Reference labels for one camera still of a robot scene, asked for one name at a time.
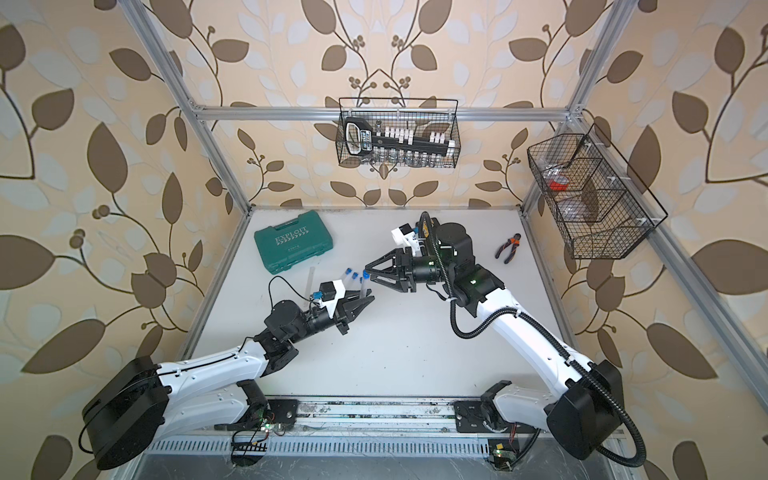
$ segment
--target wire cutters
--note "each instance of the wire cutters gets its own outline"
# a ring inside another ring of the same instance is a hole
[[[515,253],[518,250],[518,245],[520,244],[520,234],[516,233],[514,237],[507,239],[507,241],[504,243],[504,245],[501,245],[498,250],[496,250],[496,258],[499,258],[499,256],[502,254],[505,248],[512,246],[511,252],[509,252],[509,257],[507,257],[507,260],[504,260],[504,265],[509,263],[512,260],[512,257],[515,256]]]

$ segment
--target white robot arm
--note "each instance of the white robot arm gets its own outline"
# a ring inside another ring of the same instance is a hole
[[[610,362],[594,364],[528,315],[499,278],[475,263],[472,239],[462,225],[440,224],[424,212],[417,229],[406,224],[398,231],[403,237],[410,231],[418,232],[416,249],[420,254],[413,254],[412,241],[401,240],[394,230],[396,243],[406,247],[366,265],[371,281],[399,292],[415,292],[418,283],[442,281],[450,300],[454,333],[471,339],[492,326],[548,387],[548,392],[541,392],[509,381],[491,387],[481,397],[481,410],[491,430],[506,428],[506,423],[525,423],[548,430],[576,458],[587,458],[598,450],[622,465],[638,467],[644,463],[643,439],[624,411],[621,374]],[[457,306],[481,321],[472,332],[459,329]],[[621,423],[634,440],[637,452],[633,458],[620,457],[601,446]]]
[[[259,424],[270,404],[255,379],[275,373],[298,355],[295,343],[336,326],[342,334],[374,300],[347,291],[341,280],[320,284],[310,308],[278,302],[266,329],[239,346],[180,362],[129,362],[83,409],[96,466],[115,468],[152,442],[204,426],[244,430]]]

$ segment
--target wire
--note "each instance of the wire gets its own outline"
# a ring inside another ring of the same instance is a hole
[[[435,292],[435,293],[437,293],[437,296],[439,296],[439,297],[440,297],[440,300],[442,300],[443,302],[445,302],[445,301],[447,300],[447,299],[446,299],[446,298],[445,298],[445,297],[442,295],[442,293],[438,292],[437,290],[433,290],[433,289],[429,288],[429,284],[428,284],[428,283],[427,283],[427,284],[425,284],[425,286],[427,287],[427,290],[429,290],[430,292]]]
[[[148,380],[151,380],[151,379],[156,379],[156,378],[158,378],[158,377],[162,377],[163,375],[170,375],[171,373],[176,373],[176,372],[186,372],[186,371],[188,371],[188,370],[194,370],[194,369],[199,369],[199,368],[201,368],[201,367],[204,367],[204,366],[213,365],[214,363],[223,362],[224,360],[228,360],[228,359],[231,359],[232,357],[234,357],[234,356],[236,356],[236,355],[237,355],[237,353],[233,353],[232,355],[230,355],[230,356],[228,356],[228,357],[224,357],[224,358],[222,358],[222,359],[214,360],[213,362],[204,363],[203,365],[195,365],[195,366],[190,366],[190,367],[187,367],[186,369],[181,369],[181,370],[171,370],[170,372],[156,373],[156,374],[154,374],[154,375],[151,375],[151,376],[148,376],[148,377],[144,377],[143,379],[139,379],[139,380],[137,380],[137,381],[135,381],[135,382],[131,383],[130,385],[128,385],[128,386],[126,386],[126,387],[124,387],[123,389],[121,389],[121,390],[120,390],[120,392],[117,392],[117,393],[115,393],[115,394],[112,396],[112,399],[116,399],[116,398],[117,398],[117,397],[118,397],[118,396],[119,396],[121,393],[123,393],[123,392],[125,392],[125,391],[127,391],[127,390],[129,390],[129,389],[132,389],[134,386],[138,385],[139,383],[142,383],[142,382],[146,382],[146,381],[148,381]],[[109,402],[108,402],[107,404],[105,404],[103,407],[101,407],[101,409],[99,409],[99,412],[100,412],[100,411],[101,411],[101,410],[102,410],[104,407],[106,407],[106,405],[108,405],[108,404],[109,404]],[[88,428],[88,425],[90,425],[90,424],[91,424],[91,422],[93,422],[93,420],[96,418],[96,416],[97,416],[97,415],[98,415],[98,412],[96,412],[96,413],[95,413],[95,414],[94,414],[94,415],[91,417],[91,419],[90,419],[90,420],[88,420],[88,421],[85,423],[85,425],[83,425],[83,429],[80,431],[80,435],[78,435],[78,447],[80,447],[80,451],[81,451],[81,452],[83,452],[83,453],[88,453],[88,454],[92,454],[92,455],[93,455],[93,450],[88,450],[88,449],[86,449],[86,448],[83,446],[83,434],[85,434],[85,429],[86,429],[86,428]]]
[[[266,291],[267,291],[267,292],[269,293],[269,295],[270,295],[270,312],[272,311],[272,309],[273,309],[273,308],[275,308],[275,304],[274,304],[274,303],[273,303],[273,301],[272,301],[272,282],[274,282],[274,281],[275,281],[275,279],[277,279],[277,278],[279,278],[279,279],[281,279],[283,282],[285,282],[285,283],[286,283],[286,285],[288,285],[288,286],[290,287],[290,289],[291,289],[291,290],[293,290],[293,292],[294,292],[296,295],[298,295],[298,296],[299,296],[299,298],[300,298],[300,299],[302,299],[302,300],[306,300],[306,301],[308,301],[308,302],[312,302],[312,299],[311,299],[311,298],[306,298],[304,295],[302,295],[301,293],[297,292],[297,291],[296,291],[296,289],[295,289],[295,288],[293,288],[293,285],[291,285],[291,284],[290,284],[290,282],[289,282],[288,280],[286,280],[286,279],[282,278],[280,275],[276,275],[276,276],[273,276],[273,277],[272,277],[272,280],[270,280],[270,282],[269,282],[269,283],[266,285]]]
[[[429,213],[422,212],[422,216],[419,219],[420,227],[432,227],[432,220],[429,216]],[[435,260],[438,264],[438,268],[440,270],[440,273],[443,276],[443,279],[445,280],[445,290],[448,292],[449,298],[453,297],[453,285],[451,285],[448,273],[445,270],[445,264],[442,261],[442,258],[440,255],[438,255],[438,248],[437,248],[437,239],[435,238],[435,232],[430,229],[426,229],[429,235],[427,238],[429,240],[428,244],[432,248],[432,254],[435,255]],[[643,437],[640,434],[640,431],[637,429],[637,426],[632,421],[632,418],[624,411],[624,408],[621,406],[621,404],[614,398],[613,395],[611,395],[610,392],[608,392],[605,387],[600,384],[598,380],[596,380],[588,371],[585,369],[577,360],[571,358],[571,354],[568,353],[568,351],[565,349],[565,347],[562,346],[562,344],[555,339],[551,333],[549,333],[549,330],[545,329],[539,322],[537,322],[533,317],[529,316],[525,312],[518,312],[517,309],[511,308],[511,307],[504,307],[496,310],[491,315],[488,316],[483,322],[474,330],[471,332],[462,332],[458,324],[456,323],[456,301],[451,300],[451,307],[450,307],[450,320],[451,320],[451,328],[453,329],[453,333],[456,334],[456,336],[463,338],[463,339],[471,339],[475,338],[477,335],[480,335],[480,333],[483,332],[486,328],[488,328],[491,323],[499,318],[502,315],[506,314],[512,314],[517,316],[518,318],[522,318],[525,322],[527,322],[529,325],[531,325],[534,329],[536,329],[537,332],[539,332],[553,347],[555,350],[557,350],[558,354],[563,357],[566,361],[566,363],[574,368],[576,372],[578,372],[579,375],[581,375],[581,378],[585,379],[586,382],[588,382],[605,401],[611,406],[611,408],[616,412],[619,419],[621,419],[621,422],[627,426],[627,430],[630,433],[630,436],[632,437],[632,441],[634,442],[635,447],[635,453],[634,457],[628,458],[628,457],[622,457],[608,449],[606,449],[602,445],[598,445],[596,448],[598,452],[600,452],[602,455],[607,457],[609,460],[612,460],[613,462],[618,463],[619,465],[623,465],[625,467],[640,467],[645,463],[646,459],[646,449],[645,449],[645,442],[643,441]],[[530,445],[533,444],[533,441],[536,440],[538,437],[537,431],[534,436],[531,438],[531,441],[529,442]],[[518,457],[519,459],[530,449],[528,445],[526,445],[526,449],[521,452],[521,455]]]

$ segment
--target brown leaf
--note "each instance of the brown leaf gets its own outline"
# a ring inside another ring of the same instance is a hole
[[[640,65],[642,59],[643,54],[639,51],[625,51],[611,63],[606,78],[612,84],[627,80],[637,70],[637,66]]]
[[[245,133],[241,128],[237,129],[237,138],[240,139],[240,143],[245,145],[248,150],[256,150],[256,142],[249,134]]]
[[[433,95],[427,98],[419,105],[419,108],[437,108],[437,97]]]
[[[612,276],[594,293],[594,301],[600,310],[610,312],[616,310],[624,298],[626,283],[622,276]]]
[[[266,171],[268,172],[279,172],[283,169],[283,161],[282,160],[275,160],[272,162],[269,162],[266,164]]]
[[[27,56],[22,34],[13,25],[0,28],[0,45],[0,68],[4,71],[18,67]]]
[[[315,130],[328,140],[336,141],[336,134],[339,128],[334,124],[315,124]]]
[[[293,188],[293,184],[287,184],[285,182],[269,182],[266,187],[273,192],[284,192]]]
[[[329,35],[336,30],[336,14],[323,0],[301,0],[301,8],[306,20],[318,32]]]
[[[176,53],[175,50],[169,51],[168,54],[170,55],[170,59],[174,61],[174,65],[176,65],[176,70],[179,72],[179,75],[184,75],[184,68],[181,66],[179,54]]]
[[[419,11],[419,28],[431,34],[445,25],[451,14],[451,0],[429,0]]]
[[[744,39],[739,32],[725,27],[715,44],[715,63],[720,70],[733,74],[744,59]]]
[[[176,174],[170,174],[163,189],[163,216],[168,223],[176,223],[181,216],[184,196]]]
[[[589,285],[589,288],[592,290],[600,288],[600,285],[613,275],[611,272],[613,268],[613,260],[592,260],[587,267],[587,285]]]
[[[331,182],[331,188],[342,197],[351,198],[357,196],[355,187],[350,184],[345,184],[344,182]]]
[[[502,164],[496,160],[483,160],[482,166],[485,167],[486,170],[490,170],[492,172],[502,171]]]
[[[149,0],[149,5],[170,33],[179,38],[192,35],[192,15],[183,0]]]
[[[61,435],[49,435],[43,440],[31,480],[59,480],[72,463],[72,444]]]
[[[656,132],[648,125],[637,139],[629,156],[627,175],[640,193],[644,193],[656,180],[660,168],[661,146]]]
[[[426,197],[427,195],[431,195],[435,190],[437,190],[438,184],[439,182],[437,180],[422,182],[413,187],[413,196]]]
[[[678,480],[707,480],[707,469],[696,442],[680,442],[672,452],[672,466]]]
[[[147,332],[147,335],[144,336],[144,339],[141,340],[139,350],[136,351],[136,358],[139,358],[140,356],[152,355],[152,353],[154,353],[154,351],[157,349],[157,346],[160,345],[160,340],[162,338],[163,327],[155,325],[152,330]]]
[[[0,290],[13,290],[35,282],[55,261],[54,254],[34,240],[0,235]]]
[[[565,260],[565,266],[568,268],[568,271],[571,272],[571,275],[576,273],[576,270],[578,270],[576,260],[571,256],[571,252],[568,251],[568,247],[566,246],[563,246],[563,260]]]
[[[387,193],[389,194],[389,199],[392,201],[392,203],[394,203],[395,205],[399,205],[400,207],[405,205],[406,202],[408,201],[406,192],[402,190],[393,190],[390,188]]]
[[[583,35],[603,14],[606,0],[571,0],[565,12],[565,31],[571,37]]]
[[[165,133],[165,121],[165,114],[157,114],[149,119],[147,122],[147,132],[145,134],[147,145],[154,145],[161,140]]]
[[[479,198],[470,198],[468,202],[468,206],[471,209],[481,209],[481,208],[488,208],[491,206],[491,204],[489,204],[485,200],[480,200]]]
[[[232,213],[233,203],[234,203],[234,200],[232,198],[232,194],[227,192],[227,194],[224,195],[224,208],[227,209],[227,215]]]
[[[608,362],[613,363],[615,366],[621,368],[621,357],[619,357],[619,351],[616,349],[616,344],[611,338],[611,335],[605,331],[605,328],[598,330],[598,342],[600,343],[600,349],[603,350],[605,358]]]
[[[586,66],[587,61],[589,60],[589,56],[592,55],[592,50],[589,48],[586,48],[584,50],[584,53],[581,54],[581,60],[578,62],[578,74],[581,75],[581,72],[584,71],[584,66]]]
[[[504,108],[533,108],[533,102],[528,100],[513,101]]]
[[[509,51],[519,61],[541,60],[547,48],[547,43],[539,38],[518,38],[509,42]]]
[[[290,200],[286,200],[280,204],[281,207],[288,207],[288,208],[302,208],[304,207],[302,201],[300,198],[292,198]]]
[[[680,332],[664,323],[652,323],[648,330],[648,342],[664,363],[694,379],[717,378],[704,355]]]
[[[584,185],[584,189],[581,191],[581,202],[587,208],[584,221],[589,224],[593,224],[598,221],[598,215],[600,214],[600,197],[594,188],[592,177],[587,180],[587,183]]]
[[[446,123],[444,121],[433,121],[429,122],[425,127],[424,130],[422,130],[420,137],[429,138],[429,135],[432,132],[435,132],[436,134],[444,134],[448,128],[451,126],[451,124]]]
[[[611,146],[611,124],[602,117],[594,118],[594,132],[606,147]]]
[[[109,52],[109,56],[120,71],[134,80],[146,81],[152,76],[147,61],[135,50],[118,48]]]
[[[165,253],[147,253],[144,255],[147,272],[162,286],[176,283],[176,265]]]
[[[747,295],[768,290],[768,251],[741,240],[718,240],[693,260],[720,293]]]
[[[707,126],[710,109],[700,98],[676,91],[672,94],[672,113],[680,128],[697,134]]]
[[[73,323],[40,347],[24,365],[22,372],[51,373],[74,365],[98,345],[106,328],[96,319]]]
[[[657,6],[658,6],[658,0],[640,0],[637,3],[637,7],[643,13],[655,12]]]
[[[208,180],[205,183],[205,187],[208,189],[211,195],[214,197],[218,197],[221,195],[221,192],[223,191],[223,186],[221,185],[221,180],[218,179],[218,177],[213,177],[210,180]]]
[[[479,184],[475,184],[477,188],[480,190],[486,191],[486,192],[498,192],[502,189],[502,184],[496,181],[492,182],[481,182]]]
[[[174,131],[176,131],[176,140],[179,140],[181,150],[187,151],[187,124],[182,117],[174,119]]]
[[[111,10],[118,4],[118,0],[94,0],[94,7],[99,10]]]
[[[423,71],[437,70],[437,58],[432,49],[426,45],[413,45],[411,47],[411,62]]]
[[[101,475],[101,470],[96,468],[96,459],[94,458],[81,466],[80,470],[72,477],[72,480],[96,480],[99,475]]]
[[[344,45],[331,45],[323,54],[320,67],[325,71],[336,71],[346,63],[346,48]]]
[[[645,475],[648,477],[648,480],[670,480],[667,474],[662,472],[661,468],[658,468],[650,460],[645,461],[643,468],[645,468]]]
[[[158,308],[165,301],[165,287],[147,273],[132,273],[131,288],[136,301],[148,309]]]
[[[382,197],[382,191],[380,189],[376,190],[368,190],[363,196],[362,196],[362,202],[365,205],[376,205],[376,203],[379,201],[379,199]]]
[[[203,259],[203,241],[198,240],[192,248],[189,258],[187,259],[187,268],[190,272],[194,272],[200,266],[200,261]]]
[[[88,141],[88,166],[104,188],[116,194],[128,179],[123,149],[107,125],[100,123]]]
[[[235,40],[233,38],[225,38],[223,40],[215,41],[210,46],[210,50],[214,53],[214,56],[226,63],[237,63],[243,60],[248,55],[248,42],[242,40]]]
[[[520,145],[523,145],[525,141],[528,139],[528,129],[523,128],[518,132],[517,135],[515,135],[515,138],[512,138],[512,143],[510,144],[510,147],[512,147],[512,150],[515,148],[520,148]]]
[[[32,104],[32,118],[45,130],[56,130],[67,123],[74,110],[74,92],[71,88],[54,91],[38,97]]]

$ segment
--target black wire basket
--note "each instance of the black wire basket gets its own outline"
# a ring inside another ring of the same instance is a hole
[[[667,218],[667,211],[634,171],[617,171],[601,153],[608,148],[596,135],[560,134],[528,148],[528,165],[549,205],[563,241],[576,260],[625,258]],[[649,212],[631,193],[649,194]]]
[[[340,98],[339,165],[456,168],[457,108],[457,100],[444,98]]]

